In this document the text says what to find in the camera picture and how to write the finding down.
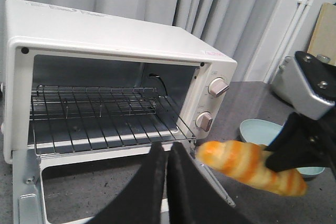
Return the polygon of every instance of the gray countertop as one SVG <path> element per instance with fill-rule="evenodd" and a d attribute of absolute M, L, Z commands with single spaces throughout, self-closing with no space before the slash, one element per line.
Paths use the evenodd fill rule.
<path fill-rule="evenodd" d="M 282 125 L 292 111 L 291 106 L 277 99 L 270 92 L 269 86 L 262 82 L 233 82 L 212 130 L 204 141 L 239 138 L 239 125 L 245 119 L 263 119 Z M 135 159 L 126 164 L 127 168 L 124 168 L 124 164 L 126 163 L 123 160 L 118 161 L 118 165 L 102 164 L 109 166 L 107 172 L 101 170 L 93 172 L 86 169 L 84 174 L 71 174 L 67 170 L 64 178 L 51 176 L 45 186 L 49 220 L 61 223 L 70 220 L 69 216 L 74 219 L 92 216 L 122 189 L 139 168 Z M 111 178 L 112 169 L 116 175 Z M 214 173 L 235 201 L 237 211 L 255 224 L 336 223 L 336 183 L 329 168 L 316 179 L 307 182 L 309 189 L 303 197 L 280 197 L 250 188 L 223 174 Z M 92 174 L 93 178 L 89 178 L 87 174 Z M 85 189 L 84 183 L 92 185 L 91 188 L 97 186 L 99 189 Z M 12 168 L 4 162 L 3 157 L 0 158 L 0 197 L 0 223 L 11 224 L 13 223 Z"/>

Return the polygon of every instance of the white pipe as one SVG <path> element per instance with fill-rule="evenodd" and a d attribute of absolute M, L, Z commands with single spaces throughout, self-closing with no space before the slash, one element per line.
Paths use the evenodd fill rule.
<path fill-rule="evenodd" d="M 271 81 L 271 79 L 274 77 L 274 74 L 276 72 L 276 69 L 280 62 L 283 60 L 285 56 L 287 56 L 287 53 L 290 50 L 291 45 L 293 45 L 293 42 L 295 40 L 295 37 L 297 36 L 302 23 L 304 21 L 304 18 L 307 15 L 307 12 L 310 8 L 307 3 L 310 3 L 312 0 L 301 0 L 299 7 L 297 11 L 294 14 L 294 17 L 288 27 L 288 30 L 278 48 L 278 51 L 272 61 L 271 66 L 268 69 L 268 72 L 266 73 L 266 76 L 264 78 L 264 82 L 268 83 Z"/>

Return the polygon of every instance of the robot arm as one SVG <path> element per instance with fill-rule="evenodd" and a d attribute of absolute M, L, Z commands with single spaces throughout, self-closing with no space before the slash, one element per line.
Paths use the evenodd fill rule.
<path fill-rule="evenodd" d="M 296 109 L 266 148 L 266 166 L 276 172 L 306 166 L 331 167 L 336 178 L 336 67 L 298 51 L 286 59 L 281 77 Z"/>

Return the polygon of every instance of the screw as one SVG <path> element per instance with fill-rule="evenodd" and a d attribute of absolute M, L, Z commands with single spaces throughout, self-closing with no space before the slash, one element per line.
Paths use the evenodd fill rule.
<path fill-rule="evenodd" d="M 26 184 L 31 184 L 31 183 L 34 182 L 34 180 L 35 180 L 34 177 L 30 177 L 30 178 L 27 178 L 27 179 L 26 179 L 25 183 L 26 183 Z"/>
<path fill-rule="evenodd" d="M 303 60 L 304 60 L 305 62 L 309 63 L 310 60 L 311 60 L 311 56 L 306 55 L 306 56 L 303 58 Z"/>
<path fill-rule="evenodd" d="M 325 55 L 317 55 L 316 58 L 323 63 L 328 63 L 330 61 L 330 58 Z"/>
<path fill-rule="evenodd" d="M 28 47 L 23 47 L 21 48 L 21 52 L 26 55 L 27 53 L 29 53 L 29 48 Z"/>
<path fill-rule="evenodd" d="M 317 84 L 320 89 L 326 89 L 328 86 L 328 83 L 326 81 L 321 81 L 319 84 Z"/>

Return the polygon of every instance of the wooden board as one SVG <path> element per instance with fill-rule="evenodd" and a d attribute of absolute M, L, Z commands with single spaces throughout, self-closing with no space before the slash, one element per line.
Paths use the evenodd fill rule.
<path fill-rule="evenodd" d="M 329 64 L 336 66 L 336 6 L 330 3 L 322 5 L 308 53 L 325 55 L 331 59 Z"/>

